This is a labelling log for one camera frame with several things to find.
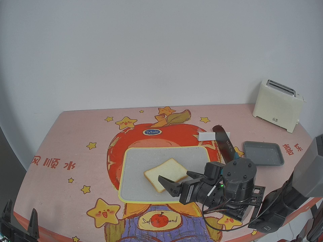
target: white wall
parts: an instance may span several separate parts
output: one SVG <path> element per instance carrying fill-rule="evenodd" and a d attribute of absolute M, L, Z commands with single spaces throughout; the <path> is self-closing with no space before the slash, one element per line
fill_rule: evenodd
<path fill-rule="evenodd" d="M 323 0 L 1 0 L 0 126 L 27 168 L 65 110 L 255 102 L 323 133 Z"/>

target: toaster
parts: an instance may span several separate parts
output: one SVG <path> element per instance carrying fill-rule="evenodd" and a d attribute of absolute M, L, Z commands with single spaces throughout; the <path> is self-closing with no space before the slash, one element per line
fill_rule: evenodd
<path fill-rule="evenodd" d="M 252 113 L 292 133 L 299 122 L 304 103 L 303 96 L 273 80 L 261 82 L 256 105 Z"/>

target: table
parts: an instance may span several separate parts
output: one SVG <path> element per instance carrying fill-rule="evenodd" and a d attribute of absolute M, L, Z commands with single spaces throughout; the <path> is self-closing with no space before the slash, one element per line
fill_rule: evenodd
<path fill-rule="evenodd" d="M 211 161 L 221 161 L 215 141 L 197 140 L 198 131 L 212 131 L 215 125 L 222 125 L 231 133 L 230 140 L 240 156 L 244 154 L 244 141 L 279 144 L 285 164 L 258 166 L 256 185 L 266 186 L 265 195 L 281 187 L 312 139 L 300 124 L 291 134 L 253 117 L 253 108 L 253 104 L 238 104 L 63 112 L 26 173 L 14 215 L 27 228 L 35 208 L 41 242 L 258 239 L 264 234 L 247 227 L 231 232 L 209 229 L 201 218 L 200 204 L 125 204 L 118 198 L 122 161 L 128 148 L 203 146 Z M 288 216 L 286 223 L 319 199 L 310 198 Z M 143 221 L 152 218 L 155 212 L 167 215 L 168 219 L 177 218 L 177 222 L 153 227 L 150 221 Z M 220 213 L 207 219 L 220 229 L 242 225 Z"/>

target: red apple illustration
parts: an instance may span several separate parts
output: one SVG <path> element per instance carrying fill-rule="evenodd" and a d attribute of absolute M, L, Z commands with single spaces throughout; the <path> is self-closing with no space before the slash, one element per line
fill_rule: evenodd
<path fill-rule="evenodd" d="M 168 217 L 166 215 L 163 215 L 163 212 L 161 212 L 160 214 L 153 215 L 150 222 L 154 227 L 162 228 L 168 224 Z"/>
<path fill-rule="evenodd" d="M 125 128 L 111 141 L 107 151 L 107 170 L 110 180 L 116 189 L 119 189 L 124 153 L 133 147 L 181 147 L 205 146 L 210 160 L 218 161 L 219 151 L 212 149 L 211 141 L 199 142 L 198 131 L 205 131 L 198 126 L 177 124 L 165 127 L 151 127 L 152 124 L 138 124 L 135 128 Z M 157 135 L 145 135 L 145 130 L 157 129 Z"/>

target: gray cutting board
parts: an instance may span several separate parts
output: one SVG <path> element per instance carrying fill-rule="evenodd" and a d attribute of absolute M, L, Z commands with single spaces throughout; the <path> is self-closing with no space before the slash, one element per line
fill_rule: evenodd
<path fill-rule="evenodd" d="M 120 200 L 125 203 L 178 203 L 179 197 L 172 197 L 167 191 L 157 192 L 143 174 L 170 158 L 198 173 L 204 173 L 205 164 L 210 161 L 202 146 L 128 149 L 121 174 Z"/>

